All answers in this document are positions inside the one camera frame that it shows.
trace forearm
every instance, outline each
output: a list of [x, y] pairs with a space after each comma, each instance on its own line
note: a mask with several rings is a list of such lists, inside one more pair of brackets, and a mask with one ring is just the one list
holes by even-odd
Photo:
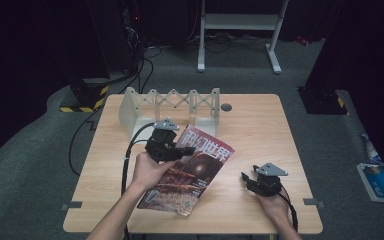
[[271, 219], [279, 235], [284, 240], [301, 240], [301, 236], [295, 231], [289, 219]]
[[129, 186], [123, 196], [96, 225], [88, 239], [120, 240], [127, 221], [145, 190], [137, 186]]

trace white stand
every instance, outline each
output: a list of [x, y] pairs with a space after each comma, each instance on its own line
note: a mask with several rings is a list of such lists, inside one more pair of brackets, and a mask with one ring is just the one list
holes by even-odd
[[267, 53], [273, 66], [273, 71], [280, 74], [279, 62], [277, 61], [274, 48], [276, 46], [279, 32], [285, 17], [289, 0], [283, 0], [279, 14], [258, 15], [258, 14], [206, 14], [205, 0], [202, 0], [201, 29], [198, 51], [198, 72], [205, 71], [205, 29], [239, 29], [239, 30], [271, 30], [273, 31], [272, 41], [266, 44]]
[[[120, 105], [119, 120], [130, 135], [130, 139], [135, 133], [147, 123], [160, 121], [160, 108], [165, 106], [181, 110], [180, 106], [188, 105], [189, 124], [194, 125], [200, 130], [216, 136], [219, 125], [220, 112], [220, 89], [214, 88], [211, 93], [201, 95], [196, 90], [190, 90], [188, 94], [180, 94], [172, 89], [167, 94], [160, 94], [155, 89], [148, 94], [138, 94], [133, 88], [128, 87]], [[200, 110], [209, 109], [208, 114], [198, 116]], [[152, 129], [144, 130], [138, 139], [148, 139], [152, 135]]]

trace magazine cover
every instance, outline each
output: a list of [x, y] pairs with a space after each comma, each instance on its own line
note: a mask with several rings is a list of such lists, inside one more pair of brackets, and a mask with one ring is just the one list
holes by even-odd
[[235, 152], [226, 143], [192, 125], [187, 126], [176, 147], [195, 147], [196, 150], [167, 170], [160, 182], [145, 193], [138, 208], [190, 215], [207, 186]]
[[384, 202], [384, 166], [360, 163], [357, 169], [370, 199], [374, 202]]

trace black equipment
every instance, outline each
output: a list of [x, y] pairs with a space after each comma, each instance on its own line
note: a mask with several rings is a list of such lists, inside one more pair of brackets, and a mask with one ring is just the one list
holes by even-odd
[[167, 118], [157, 122], [153, 126], [155, 129], [148, 139], [145, 149], [156, 162], [175, 161], [183, 156], [191, 156], [195, 152], [194, 147], [176, 148], [173, 142], [179, 126]]
[[[298, 217], [294, 206], [292, 206], [289, 200], [288, 192], [280, 183], [279, 176], [287, 176], [288, 173], [272, 163], [267, 163], [262, 167], [256, 165], [253, 166], [254, 171], [257, 173], [257, 181], [249, 179], [248, 175], [242, 173], [242, 179], [246, 182], [246, 188], [251, 192], [259, 194], [263, 197], [272, 197], [279, 195], [291, 209], [292, 225], [296, 231], [298, 231]], [[280, 191], [282, 188], [285, 190], [286, 196], [283, 196]]]

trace camera mount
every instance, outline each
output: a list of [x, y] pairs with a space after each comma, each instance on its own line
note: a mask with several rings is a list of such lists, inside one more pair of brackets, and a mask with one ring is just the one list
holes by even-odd
[[248, 175], [242, 173], [242, 179], [246, 182], [246, 188], [263, 197], [274, 196], [282, 190], [279, 176], [287, 176], [288, 173], [272, 163], [262, 167], [253, 166], [257, 173], [257, 181], [251, 180]]
[[153, 125], [154, 131], [148, 139], [145, 149], [156, 162], [174, 161], [183, 156], [191, 156], [195, 152], [194, 147], [176, 148], [173, 142], [179, 130], [170, 118], [156, 122]]

